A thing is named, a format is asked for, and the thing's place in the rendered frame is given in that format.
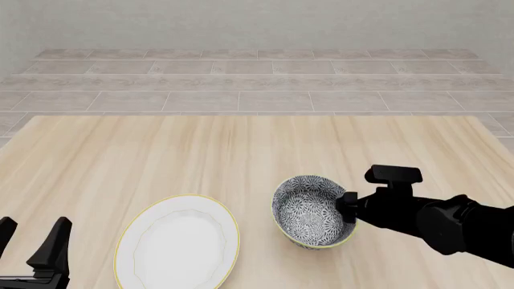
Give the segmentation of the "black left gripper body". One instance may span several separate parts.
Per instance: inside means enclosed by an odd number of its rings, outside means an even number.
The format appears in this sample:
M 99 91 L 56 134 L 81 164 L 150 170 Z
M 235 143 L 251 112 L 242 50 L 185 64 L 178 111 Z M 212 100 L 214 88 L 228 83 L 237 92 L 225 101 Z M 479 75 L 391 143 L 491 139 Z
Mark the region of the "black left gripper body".
M 0 289 L 67 289 L 69 268 L 38 268 L 32 276 L 0 276 Z

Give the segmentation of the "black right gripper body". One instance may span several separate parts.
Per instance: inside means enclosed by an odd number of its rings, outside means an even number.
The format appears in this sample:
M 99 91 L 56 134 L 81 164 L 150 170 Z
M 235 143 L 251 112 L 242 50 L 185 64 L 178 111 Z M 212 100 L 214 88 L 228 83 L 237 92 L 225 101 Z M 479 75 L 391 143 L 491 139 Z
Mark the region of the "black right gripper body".
M 411 186 L 377 187 L 371 196 L 371 224 L 419 238 L 415 224 L 417 208 Z

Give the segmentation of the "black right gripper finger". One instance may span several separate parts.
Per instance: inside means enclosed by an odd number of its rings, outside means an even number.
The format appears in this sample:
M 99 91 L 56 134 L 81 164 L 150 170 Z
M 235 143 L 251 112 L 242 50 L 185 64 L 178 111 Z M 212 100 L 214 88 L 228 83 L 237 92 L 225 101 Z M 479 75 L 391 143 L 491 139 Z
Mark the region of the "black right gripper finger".
M 353 209 L 343 206 L 343 197 L 336 199 L 336 209 L 341 214 L 344 223 L 356 224 L 357 220 L 367 221 L 370 217 L 369 209 Z
M 373 194 L 359 197 L 358 192 L 345 192 L 343 194 L 343 206 L 353 209 L 368 209 L 373 204 Z

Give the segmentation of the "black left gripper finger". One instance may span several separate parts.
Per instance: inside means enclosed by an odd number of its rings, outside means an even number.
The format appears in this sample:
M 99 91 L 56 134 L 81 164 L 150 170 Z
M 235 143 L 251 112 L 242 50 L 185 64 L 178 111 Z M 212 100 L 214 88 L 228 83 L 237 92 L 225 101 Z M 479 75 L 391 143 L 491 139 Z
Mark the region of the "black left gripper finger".
M 69 276 L 68 245 L 71 227 L 72 223 L 68 218 L 60 217 L 40 248 L 27 260 L 35 276 Z
M 0 219 L 0 258 L 14 235 L 17 225 L 18 223 L 12 218 L 4 217 Z

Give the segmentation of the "black and white patterned bowl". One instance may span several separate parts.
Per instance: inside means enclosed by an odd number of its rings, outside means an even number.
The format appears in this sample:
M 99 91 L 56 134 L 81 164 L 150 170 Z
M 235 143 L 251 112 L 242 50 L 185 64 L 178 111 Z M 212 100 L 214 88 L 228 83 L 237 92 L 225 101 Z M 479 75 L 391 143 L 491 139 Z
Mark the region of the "black and white patterned bowl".
M 282 182 L 271 200 L 271 213 L 281 232 L 307 250 L 324 250 L 349 240 L 356 228 L 337 211 L 346 189 L 317 175 L 299 175 Z

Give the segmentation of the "white plate with yellow rim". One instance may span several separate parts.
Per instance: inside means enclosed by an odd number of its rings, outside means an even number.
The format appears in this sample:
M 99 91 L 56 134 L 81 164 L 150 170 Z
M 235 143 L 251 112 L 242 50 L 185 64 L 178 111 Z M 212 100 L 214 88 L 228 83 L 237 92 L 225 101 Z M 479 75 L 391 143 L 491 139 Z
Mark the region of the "white plate with yellow rim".
M 120 289 L 219 289 L 234 268 L 239 227 L 220 201 L 199 194 L 162 199 L 141 211 L 116 245 Z

